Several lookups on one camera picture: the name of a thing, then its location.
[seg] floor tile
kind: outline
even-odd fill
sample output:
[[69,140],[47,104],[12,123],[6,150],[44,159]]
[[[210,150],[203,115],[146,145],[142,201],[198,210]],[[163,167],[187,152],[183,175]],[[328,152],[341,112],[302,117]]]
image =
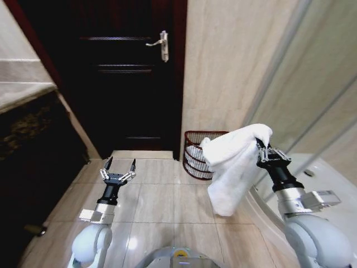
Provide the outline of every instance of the floor tile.
[[173,159],[145,160],[145,173],[141,183],[173,184]]
[[229,267],[275,267],[259,229],[250,224],[217,224],[224,262]]
[[115,222],[132,222],[138,204],[140,184],[127,184],[119,189],[118,204],[114,212]]
[[214,223],[207,185],[175,184],[176,223]]
[[173,223],[133,223],[124,267],[135,267],[146,255],[173,246]]
[[215,224],[175,223],[175,246],[188,247],[223,262]]
[[84,170],[80,172],[76,183],[103,183],[103,179],[99,174],[99,169],[102,169],[106,160],[92,159],[91,162],[84,166]]
[[211,180],[199,180],[192,177],[182,166],[182,161],[173,162],[173,175],[176,184],[211,184]]
[[131,228],[131,223],[112,224],[113,239],[108,248],[104,268],[123,267]]
[[35,237],[35,245],[23,268],[67,267],[74,238],[88,225],[85,222],[52,222],[46,234]]
[[[110,173],[125,174],[130,170],[134,159],[113,159],[112,165],[109,169]],[[129,184],[139,184],[141,183],[143,176],[146,173],[146,160],[137,159],[136,160],[136,177],[132,179]]]
[[173,159],[172,151],[113,151],[114,158]]
[[269,253],[272,256],[274,264],[276,268],[299,268],[300,265],[298,263],[298,259],[294,256],[292,259],[288,258],[281,252],[272,242],[270,242],[267,238],[264,237],[266,245],[268,247]]
[[251,217],[249,216],[246,208],[240,205],[237,211],[231,217],[221,217],[214,214],[216,223],[241,223],[241,224],[253,224]]
[[75,183],[66,191],[47,218],[50,222],[79,221],[82,209],[94,209],[103,195],[105,184]]
[[142,184],[135,222],[173,222],[173,185]]

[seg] white bathtub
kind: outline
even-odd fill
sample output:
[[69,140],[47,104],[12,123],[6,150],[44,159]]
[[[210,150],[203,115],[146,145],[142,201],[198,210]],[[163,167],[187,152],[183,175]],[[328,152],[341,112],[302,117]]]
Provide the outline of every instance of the white bathtub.
[[[292,174],[306,163],[312,156],[310,154],[291,154],[291,164],[288,166]],[[342,203],[326,208],[316,215],[328,219],[340,228],[350,239],[354,250],[353,266],[357,266],[357,187],[348,179],[338,173],[323,159],[317,159],[308,167],[315,175],[313,177],[300,173],[296,176],[305,191],[333,190]],[[271,179],[264,179],[257,186],[258,197],[255,190],[247,195],[244,206],[252,216],[254,223],[287,257],[295,259],[294,251],[287,246],[284,234],[280,231],[282,225],[278,211],[277,197],[272,193]]]

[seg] marble countertop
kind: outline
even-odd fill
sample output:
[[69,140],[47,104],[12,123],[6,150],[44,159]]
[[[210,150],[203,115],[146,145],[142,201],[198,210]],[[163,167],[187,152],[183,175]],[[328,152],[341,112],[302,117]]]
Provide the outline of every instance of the marble countertop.
[[0,113],[56,90],[54,83],[0,82]]

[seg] door panel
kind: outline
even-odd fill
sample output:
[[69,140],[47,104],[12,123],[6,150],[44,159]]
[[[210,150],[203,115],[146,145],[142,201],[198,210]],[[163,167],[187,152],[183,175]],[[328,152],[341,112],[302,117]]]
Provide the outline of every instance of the door panel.
[[[181,123],[172,118],[177,109],[173,0],[18,2],[102,157],[120,149],[173,150],[173,124]],[[167,63],[160,45],[145,45],[157,41],[162,30],[168,32]],[[182,106],[179,110],[180,120]]]

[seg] red wire basket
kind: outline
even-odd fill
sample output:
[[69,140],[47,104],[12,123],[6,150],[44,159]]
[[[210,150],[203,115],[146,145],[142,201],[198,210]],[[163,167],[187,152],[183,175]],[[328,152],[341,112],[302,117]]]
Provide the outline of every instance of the red wire basket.
[[204,138],[213,140],[228,133],[227,131],[186,131],[183,166],[188,174],[199,180],[211,180],[213,173],[208,170],[202,154],[201,141]]

